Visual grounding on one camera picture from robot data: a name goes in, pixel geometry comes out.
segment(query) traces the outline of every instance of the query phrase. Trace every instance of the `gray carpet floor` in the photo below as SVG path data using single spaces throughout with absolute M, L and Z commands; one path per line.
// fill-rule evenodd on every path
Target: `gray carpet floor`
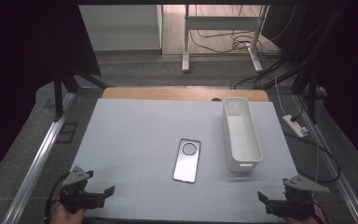
M 203 86 L 207 88 L 228 89 L 233 80 L 239 80 L 256 75 L 247 56 L 219 56 L 219 57 L 192 57 L 190 72 L 181 71 L 181 57 L 161 56 L 125 56 L 116 57 L 98 55 L 100 68 L 103 73 L 97 77 L 108 85 L 118 87 L 149 87 L 172 86 L 176 88 Z M 273 64 L 273 60 L 263 60 L 265 67 Z M 273 80 L 275 76 L 286 71 L 283 66 L 262 81 Z M 88 81 L 78 78 L 83 88 L 76 95 L 70 109 L 70 116 L 65 123 L 67 128 L 76 125 L 76 134 L 71 139 L 67 134 L 59 135 L 49 159 L 39 178 L 31 199 L 27 203 L 21 216 L 20 223 L 42 223 L 44 206 L 48 193 L 56 178 L 67 172 L 92 114 L 96 100 L 103 91 L 94 88 Z M 279 84 L 279 96 L 285 113 L 297 115 L 300 111 L 295 97 L 290 93 L 289 87 L 293 79 L 290 78 Z M 253 83 L 244 83 L 239 89 L 251 89 Z M 54 120 L 54 90 L 52 84 L 41 88 L 36 95 L 34 110 L 24 124 L 21 133 L 13 143 L 11 149 L 0 163 L 0 222 L 2 222 L 7 209 L 10 207 L 23 178 L 25 177 L 37 150 L 40 148 L 51 122 Z M 268 97 L 273 102 L 278 117 L 283 116 L 279 103 L 278 93 L 274 88 L 267 90 Z M 323 97 L 317 100 L 316 119 L 317 128 L 323 134 L 329 148 L 337 158 L 342 173 L 350 181 L 352 188 L 358 196 L 358 152 L 345 134 L 324 109 Z M 306 125 L 302 118 L 298 120 Z M 292 131 L 282 121 L 282 130 L 285 133 L 297 168 L 306 173 L 313 174 L 317 161 L 316 139 L 311 135 L 305 139 L 293 137 Z M 324 161 L 321 160 L 319 177 L 331 178 Z M 347 202 L 341 196 L 336 184 L 326 184 L 331 193 L 316 193 L 315 199 L 323 207 L 330 223 L 354 223 Z M 87 223 L 110 223 L 108 220 L 90 220 Z

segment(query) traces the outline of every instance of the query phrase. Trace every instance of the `power strip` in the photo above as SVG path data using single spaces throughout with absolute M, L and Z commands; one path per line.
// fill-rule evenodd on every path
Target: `power strip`
M 287 123 L 287 125 L 289 125 L 289 127 L 293 130 L 293 132 L 295 132 L 295 134 L 298 137 L 305 137 L 308 135 L 308 130 L 306 127 L 301 127 L 297 121 L 291 121 L 290 119 L 292 118 L 291 115 L 286 115 L 282 117 L 283 120 Z

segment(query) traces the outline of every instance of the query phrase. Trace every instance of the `white rectangular container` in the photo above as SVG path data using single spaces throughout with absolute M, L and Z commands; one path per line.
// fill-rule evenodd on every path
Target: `white rectangular container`
M 234 172 L 251 172 L 263 159 L 252 119 L 249 102 L 245 98 L 226 98 L 223 108 L 228 168 Z

